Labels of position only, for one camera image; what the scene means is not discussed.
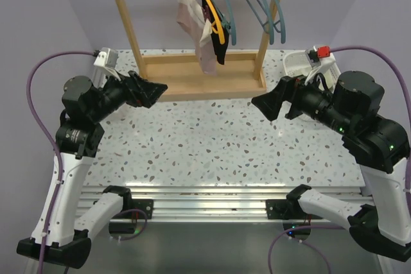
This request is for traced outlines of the black underwear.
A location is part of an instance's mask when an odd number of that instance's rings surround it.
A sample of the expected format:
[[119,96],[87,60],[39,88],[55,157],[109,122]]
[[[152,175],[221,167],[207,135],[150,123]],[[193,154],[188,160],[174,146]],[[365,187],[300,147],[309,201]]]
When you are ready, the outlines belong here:
[[[206,0],[202,0],[202,8],[204,8],[205,6],[208,6],[208,3]],[[213,14],[211,13],[211,9],[209,8],[209,12],[210,12],[210,23],[213,24],[215,22],[215,18],[213,16]],[[214,48],[214,53],[216,55],[216,59],[217,62],[220,65],[224,65],[225,64],[225,56],[226,56],[226,52],[227,52],[227,48],[228,48],[228,44],[229,44],[229,32],[227,31],[226,27],[222,24],[222,28],[223,28],[223,34],[225,37],[225,42],[224,44],[220,43],[220,39],[219,39],[219,35],[215,32],[212,31],[211,34],[211,38],[213,41],[213,48]]]

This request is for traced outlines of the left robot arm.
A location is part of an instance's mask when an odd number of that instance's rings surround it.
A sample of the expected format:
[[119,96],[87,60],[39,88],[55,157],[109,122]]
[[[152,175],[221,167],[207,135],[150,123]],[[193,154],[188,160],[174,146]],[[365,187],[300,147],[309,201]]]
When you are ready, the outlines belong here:
[[133,212],[147,219],[134,207],[130,189],[110,185],[99,200],[80,218],[76,210],[85,177],[98,152],[104,129],[101,122],[127,104],[152,107],[168,86],[140,77],[136,72],[109,77],[97,88],[86,76],[76,76],[64,85],[60,127],[52,139],[54,171],[42,214],[29,238],[19,241],[17,253],[44,263],[80,269],[88,259],[98,233],[118,216]]

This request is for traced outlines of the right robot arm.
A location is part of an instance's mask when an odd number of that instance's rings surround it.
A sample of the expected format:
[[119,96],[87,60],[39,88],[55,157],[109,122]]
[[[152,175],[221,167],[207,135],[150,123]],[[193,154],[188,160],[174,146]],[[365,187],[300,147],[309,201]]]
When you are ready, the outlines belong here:
[[269,120],[276,120],[284,102],[287,119],[307,115],[342,137],[368,185],[372,204],[356,205],[326,196],[302,184],[286,197],[287,213],[326,219],[347,230],[368,252],[405,262],[410,258],[410,213],[407,203],[407,163],[410,144],[405,129],[378,114],[384,89],[361,71],[342,73],[333,90],[316,75],[284,76],[270,92],[252,98]]

